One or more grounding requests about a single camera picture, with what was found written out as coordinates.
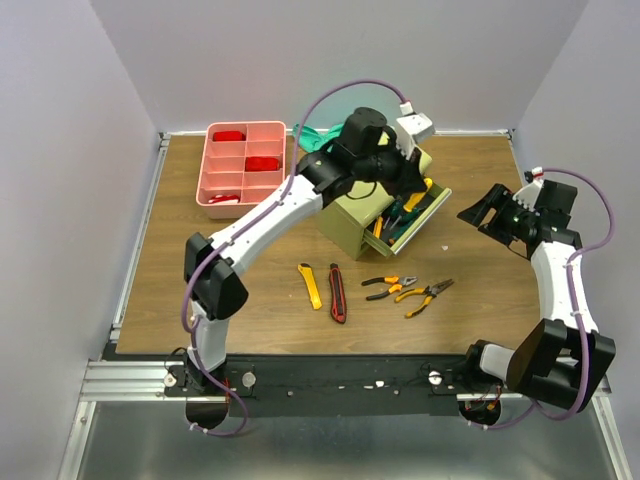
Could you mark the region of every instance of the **yellow-handled pliers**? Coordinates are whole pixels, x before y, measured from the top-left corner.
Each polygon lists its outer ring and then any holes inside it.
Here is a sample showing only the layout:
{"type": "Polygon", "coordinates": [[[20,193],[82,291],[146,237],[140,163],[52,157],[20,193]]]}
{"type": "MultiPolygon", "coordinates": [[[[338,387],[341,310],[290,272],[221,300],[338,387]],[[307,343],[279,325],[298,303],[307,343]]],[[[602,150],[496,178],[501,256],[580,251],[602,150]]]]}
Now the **yellow-handled pliers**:
{"type": "Polygon", "coordinates": [[[369,295],[367,300],[379,300],[380,298],[388,297],[394,292],[399,292],[403,287],[408,287],[416,283],[418,277],[376,277],[370,278],[369,280],[365,280],[362,282],[362,286],[373,285],[374,283],[388,283],[391,287],[382,292],[377,293],[376,295],[369,295]]]}
{"type": "Polygon", "coordinates": [[[453,284],[453,279],[450,278],[449,280],[445,280],[444,282],[436,283],[432,287],[414,288],[412,290],[407,290],[406,292],[398,295],[394,299],[394,301],[398,303],[412,295],[426,295],[425,299],[422,301],[422,304],[416,310],[412,312],[408,312],[405,315],[406,318],[413,318],[416,315],[418,315],[420,312],[422,312],[425,308],[427,308],[427,306],[431,303],[431,300],[436,298],[439,293],[441,293],[444,289],[450,287],[452,284],[453,284]]]}

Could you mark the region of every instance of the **screw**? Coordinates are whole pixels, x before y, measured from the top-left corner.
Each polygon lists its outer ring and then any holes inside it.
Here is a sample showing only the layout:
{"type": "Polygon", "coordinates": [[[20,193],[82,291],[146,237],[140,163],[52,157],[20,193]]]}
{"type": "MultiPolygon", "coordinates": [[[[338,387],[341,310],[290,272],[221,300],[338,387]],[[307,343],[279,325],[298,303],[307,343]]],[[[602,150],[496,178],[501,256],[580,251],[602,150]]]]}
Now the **screw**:
{"type": "Polygon", "coordinates": [[[251,388],[256,384],[256,376],[253,372],[246,372],[243,376],[242,376],[242,385],[244,385],[247,388],[251,388]]]}
{"type": "Polygon", "coordinates": [[[164,376],[164,380],[162,381],[162,383],[164,383],[165,387],[171,388],[175,386],[176,383],[178,383],[178,380],[176,379],[176,377],[174,377],[170,373],[167,373],[164,376]]]}
{"type": "Polygon", "coordinates": [[[431,385],[440,385],[442,383],[442,375],[440,375],[440,372],[436,371],[436,370],[432,370],[429,372],[429,383],[431,385]]]}

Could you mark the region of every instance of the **pink cable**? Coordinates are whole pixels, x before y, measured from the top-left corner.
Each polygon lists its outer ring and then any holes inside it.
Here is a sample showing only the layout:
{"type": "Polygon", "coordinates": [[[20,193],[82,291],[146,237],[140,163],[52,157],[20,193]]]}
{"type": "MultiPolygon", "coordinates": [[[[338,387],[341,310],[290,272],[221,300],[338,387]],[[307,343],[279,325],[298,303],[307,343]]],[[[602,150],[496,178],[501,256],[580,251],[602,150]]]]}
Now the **pink cable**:
{"type": "MultiPolygon", "coordinates": [[[[293,155],[291,157],[291,167],[290,167],[289,179],[287,180],[287,183],[285,184],[284,190],[283,190],[282,194],[280,195],[279,200],[274,202],[274,203],[272,203],[271,205],[269,205],[269,207],[267,207],[264,212],[262,212],[256,218],[254,218],[253,220],[248,222],[244,227],[238,229],[233,235],[231,235],[231,238],[229,239],[229,241],[223,242],[218,247],[214,248],[214,250],[193,271],[193,274],[191,275],[191,278],[189,279],[189,282],[187,282],[187,287],[185,289],[184,296],[182,298],[182,306],[181,306],[181,309],[180,309],[180,321],[182,323],[182,328],[187,333],[189,333],[190,336],[191,336],[191,348],[192,348],[192,351],[193,351],[193,357],[194,357],[194,359],[196,361],[196,364],[197,364],[198,368],[200,369],[200,371],[204,374],[204,376],[211,383],[213,383],[218,388],[220,388],[222,391],[224,391],[224,392],[228,393],[229,395],[231,395],[240,404],[240,407],[242,408],[242,411],[243,411],[243,420],[242,420],[242,423],[240,424],[240,426],[238,428],[236,428],[235,430],[233,430],[231,432],[219,432],[219,433],[217,433],[217,432],[214,432],[214,431],[207,431],[206,432],[207,435],[228,437],[228,436],[232,436],[232,435],[235,435],[235,434],[239,433],[244,428],[244,426],[247,424],[247,421],[249,419],[249,411],[247,409],[246,404],[242,400],[242,398],[240,398],[240,396],[236,392],[234,392],[230,388],[227,388],[226,385],[224,385],[223,383],[221,383],[218,380],[216,380],[207,371],[206,367],[204,366],[204,364],[202,362],[202,358],[200,357],[200,353],[199,353],[198,348],[197,348],[197,339],[196,339],[196,334],[195,334],[196,327],[198,325],[198,322],[201,319],[197,319],[196,322],[193,324],[193,326],[189,326],[189,322],[187,320],[187,312],[188,312],[188,309],[189,309],[189,300],[191,299],[191,294],[193,293],[193,288],[194,288],[196,282],[198,281],[198,278],[200,278],[200,275],[202,275],[202,272],[207,268],[207,266],[213,261],[214,258],[216,258],[218,255],[220,255],[230,245],[230,243],[233,243],[238,237],[240,237],[241,235],[246,233],[249,229],[254,227],[257,223],[259,223],[262,220],[264,220],[273,210],[275,210],[278,207],[278,205],[280,205],[280,202],[282,202],[285,199],[285,197],[287,196],[287,194],[291,191],[291,187],[293,186],[293,180],[295,178],[296,166],[298,165],[298,150],[299,150],[299,144],[300,144],[300,134],[302,133],[302,129],[303,129],[304,125],[307,123],[307,120],[309,119],[309,116],[311,115],[313,110],[318,106],[318,104],[320,104],[320,102],[322,102],[327,97],[333,95],[334,93],[336,93],[336,92],[338,92],[340,90],[343,90],[345,88],[352,87],[352,86],[355,86],[355,85],[361,85],[361,84],[380,85],[382,87],[388,88],[389,90],[392,90],[398,96],[398,98],[400,99],[400,103],[406,103],[406,101],[407,101],[406,97],[402,94],[402,92],[400,92],[400,90],[398,90],[396,87],[394,87],[390,83],[384,82],[382,80],[371,79],[371,78],[364,78],[364,79],[360,79],[360,80],[353,80],[351,82],[343,83],[342,85],[338,85],[337,87],[334,87],[331,90],[329,90],[328,92],[326,92],[325,94],[321,95],[307,109],[307,111],[305,112],[304,116],[302,117],[302,121],[300,122],[300,127],[298,128],[298,132],[296,133],[296,137],[295,137],[295,140],[293,142],[293,155]]],[[[201,427],[199,427],[197,425],[193,425],[193,427],[196,428],[199,431],[204,431],[203,428],[201,428],[201,427]]]]}

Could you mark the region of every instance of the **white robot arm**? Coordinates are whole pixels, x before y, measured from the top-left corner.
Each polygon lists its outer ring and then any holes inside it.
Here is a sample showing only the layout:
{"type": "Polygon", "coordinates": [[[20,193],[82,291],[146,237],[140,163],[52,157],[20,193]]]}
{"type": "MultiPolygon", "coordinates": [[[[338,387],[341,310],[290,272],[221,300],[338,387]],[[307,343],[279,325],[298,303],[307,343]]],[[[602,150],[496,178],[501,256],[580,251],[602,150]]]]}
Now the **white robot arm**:
{"type": "Polygon", "coordinates": [[[543,174],[541,168],[527,172],[529,184],[516,193],[496,184],[458,215],[507,247],[515,240],[525,243],[538,282],[542,317],[516,350],[478,341],[469,348],[467,359],[470,366],[500,379],[512,391],[565,409],[575,408],[579,401],[580,411],[611,364],[615,344],[598,333],[587,308],[577,252],[582,248],[580,235],[567,228],[577,189],[545,180],[543,174]],[[493,218],[481,225],[492,209],[493,218]],[[588,381],[579,395],[585,360],[588,381]]]}
{"type": "Polygon", "coordinates": [[[188,354],[194,365],[198,360],[211,372],[226,359],[226,338],[230,316],[247,299],[239,281],[254,260],[278,237],[305,218],[319,212],[333,200],[348,193],[356,180],[379,181],[390,195],[408,197],[425,190],[418,169],[420,142],[433,133],[433,123],[424,114],[416,114],[409,102],[401,105],[405,114],[388,128],[382,114],[359,108],[349,116],[342,134],[322,151],[306,155],[298,164],[295,181],[285,182],[267,199],[229,227],[208,239],[195,234],[187,242],[185,279],[214,249],[227,244],[223,254],[213,259],[198,275],[191,295],[195,337],[188,354]],[[385,133],[386,145],[379,145],[385,133]],[[282,197],[287,185],[290,190],[282,197]],[[234,234],[250,227],[250,233],[233,240],[234,234]]]}

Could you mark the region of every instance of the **wooden tabletop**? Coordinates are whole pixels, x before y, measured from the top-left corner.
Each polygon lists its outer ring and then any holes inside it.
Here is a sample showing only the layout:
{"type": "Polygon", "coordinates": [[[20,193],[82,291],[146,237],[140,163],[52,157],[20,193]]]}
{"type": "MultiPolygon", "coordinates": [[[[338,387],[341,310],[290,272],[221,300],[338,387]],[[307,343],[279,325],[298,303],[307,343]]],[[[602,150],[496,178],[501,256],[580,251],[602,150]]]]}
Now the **wooden tabletop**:
{"type": "MultiPolygon", "coordinates": [[[[186,239],[208,236],[230,221],[210,220],[195,203],[204,137],[172,137],[135,274],[117,351],[165,353],[188,343],[179,320],[186,239]]],[[[421,145],[433,157],[428,173],[453,195],[397,256],[370,250],[353,261],[308,219],[270,246],[243,277],[249,300],[233,317],[227,349],[235,353],[462,353],[478,339],[514,348],[539,321],[529,262],[458,220],[494,183],[520,185],[504,137],[436,136],[421,145]],[[314,311],[296,266],[314,267],[323,301],[314,311]],[[329,264],[345,284],[345,325],[329,316],[329,264]],[[455,284],[420,315],[421,298],[367,302],[383,286],[370,277],[417,275],[415,286],[455,284]]]]}

